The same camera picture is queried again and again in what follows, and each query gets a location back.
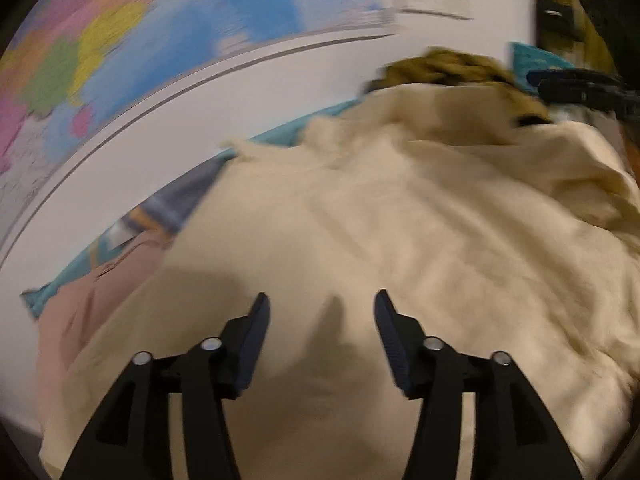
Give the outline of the cream beige large shirt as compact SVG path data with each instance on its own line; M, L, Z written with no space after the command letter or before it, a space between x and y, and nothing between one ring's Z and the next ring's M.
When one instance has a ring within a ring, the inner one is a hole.
M600 474L639 388L639 189L598 130L518 127L491 88L408 84L311 119L292 148L234 148L70 368L48 474L137 351L185 352L264 292L256 374L227 408L242 476L399 478L419 408L386 362L380 290L458 351L509 352Z

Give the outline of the colourful wall map poster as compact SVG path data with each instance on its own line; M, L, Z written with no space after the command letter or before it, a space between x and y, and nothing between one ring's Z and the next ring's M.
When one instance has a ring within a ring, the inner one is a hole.
M1 167L17 166L29 117L47 121L36 155L55 165L132 103L218 58L392 19L386 0L40 0L1 59Z

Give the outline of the teal grey patterned bedsheet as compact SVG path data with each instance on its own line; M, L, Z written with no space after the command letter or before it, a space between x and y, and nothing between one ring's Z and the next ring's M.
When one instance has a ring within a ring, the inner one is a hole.
M124 214L49 283L25 290L21 300L35 320L58 290L88 275L98 266L119 256L125 247L145 231L176 235L218 178L224 165L235 156L231 148L207 159L163 186Z

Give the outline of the pink folded garment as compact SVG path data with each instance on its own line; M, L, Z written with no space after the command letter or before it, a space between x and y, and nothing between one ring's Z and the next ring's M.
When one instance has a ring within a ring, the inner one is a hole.
M38 321L37 410L41 425L60 396L70 366L122 302L149 278L170 239L155 232L138 235L119 256L61 288Z

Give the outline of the teal perforated plastic basket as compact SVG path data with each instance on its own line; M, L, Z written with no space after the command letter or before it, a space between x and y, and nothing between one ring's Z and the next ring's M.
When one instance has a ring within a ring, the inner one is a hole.
M531 70L565 70L566 68L574 68L571 62L565 61L559 55L529 44L511 42L510 48L512 72L519 81L526 82L526 76Z

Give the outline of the olive green garment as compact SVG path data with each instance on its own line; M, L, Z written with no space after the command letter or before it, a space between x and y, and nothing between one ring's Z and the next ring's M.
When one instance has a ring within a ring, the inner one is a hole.
M521 127L551 122L548 107L518 88L510 70L489 56L440 47L429 48L420 56L404 58L382 68L378 78L367 83L364 92L402 84L439 84L449 87L484 84L500 92Z

